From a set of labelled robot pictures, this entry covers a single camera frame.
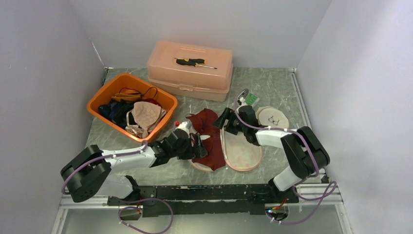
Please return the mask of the dark red bra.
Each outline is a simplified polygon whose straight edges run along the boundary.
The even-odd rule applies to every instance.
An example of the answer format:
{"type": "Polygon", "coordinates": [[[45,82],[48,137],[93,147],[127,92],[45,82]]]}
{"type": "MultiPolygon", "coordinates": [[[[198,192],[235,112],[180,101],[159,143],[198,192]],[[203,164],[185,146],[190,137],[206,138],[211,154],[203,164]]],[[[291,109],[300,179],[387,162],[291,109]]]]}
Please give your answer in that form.
{"type": "Polygon", "coordinates": [[[222,150],[220,129],[213,123],[218,120],[218,115],[211,109],[204,108],[196,114],[187,114],[186,118],[192,123],[196,133],[199,133],[207,155],[201,158],[194,158],[191,164],[197,169],[213,172],[225,166],[225,159],[222,150]]]}

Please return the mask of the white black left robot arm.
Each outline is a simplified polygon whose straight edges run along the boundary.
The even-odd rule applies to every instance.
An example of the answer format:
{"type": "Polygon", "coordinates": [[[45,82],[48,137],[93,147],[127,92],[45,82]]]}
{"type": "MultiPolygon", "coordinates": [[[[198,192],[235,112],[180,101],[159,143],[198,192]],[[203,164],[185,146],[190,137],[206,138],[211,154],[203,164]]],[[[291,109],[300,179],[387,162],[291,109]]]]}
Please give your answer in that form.
{"type": "Polygon", "coordinates": [[[169,136],[152,143],[125,150],[101,150],[90,145],[75,156],[60,174],[64,180],[61,192],[73,202],[84,202],[95,195],[115,196],[125,203],[135,204],[140,198],[136,180],[117,176],[118,172],[134,168],[153,168],[168,163],[172,158],[190,160],[208,154],[203,140],[207,135],[187,133],[176,129],[169,136]]]}

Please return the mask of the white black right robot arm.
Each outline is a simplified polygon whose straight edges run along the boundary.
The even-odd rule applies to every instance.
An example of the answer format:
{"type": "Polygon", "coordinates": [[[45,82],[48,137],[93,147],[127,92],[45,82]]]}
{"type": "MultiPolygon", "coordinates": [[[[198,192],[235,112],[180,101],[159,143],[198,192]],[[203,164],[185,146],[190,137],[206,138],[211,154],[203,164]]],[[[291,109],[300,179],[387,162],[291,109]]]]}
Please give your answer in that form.
{"type": "Polygon", "coordinates": [[[268,182],[268,195],[274,202],[281,202],[293,186],[318,175],[330,163],[327,151],[310,127],[291,130],[265,125],[250,105],[235,110],[225,108],[213,126],[233,135],[241,132],[253,145],[284,150],[288,166],[268,182]]]}

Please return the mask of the beige lace bra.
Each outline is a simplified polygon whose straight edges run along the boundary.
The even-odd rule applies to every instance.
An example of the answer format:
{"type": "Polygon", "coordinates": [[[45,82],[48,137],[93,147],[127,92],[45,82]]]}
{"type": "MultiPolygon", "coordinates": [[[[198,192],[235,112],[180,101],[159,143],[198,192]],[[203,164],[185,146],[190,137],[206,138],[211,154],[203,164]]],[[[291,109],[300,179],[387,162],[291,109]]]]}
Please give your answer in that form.
{"type": "Polygon", "coordinates": [[[125,130],[135,137],[144,139],[153,132],[167,111],[150,102],[136,102],[133,109],[126,113],[125,130]]]}

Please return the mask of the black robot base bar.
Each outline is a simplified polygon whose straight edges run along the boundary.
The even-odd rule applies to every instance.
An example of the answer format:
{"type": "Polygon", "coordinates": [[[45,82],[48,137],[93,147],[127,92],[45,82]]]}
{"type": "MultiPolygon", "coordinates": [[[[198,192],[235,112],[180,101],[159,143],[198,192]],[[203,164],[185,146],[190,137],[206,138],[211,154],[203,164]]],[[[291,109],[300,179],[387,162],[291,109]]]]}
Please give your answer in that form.
{"type": "Polygon", "coordinates": [[[201,214],[264,214],[271,205],[298,203],[291,191],[276,192],[268,184],[141,186],[139,195],[109,197],[109,206],[141,205],[143,217],[201,214]]]}

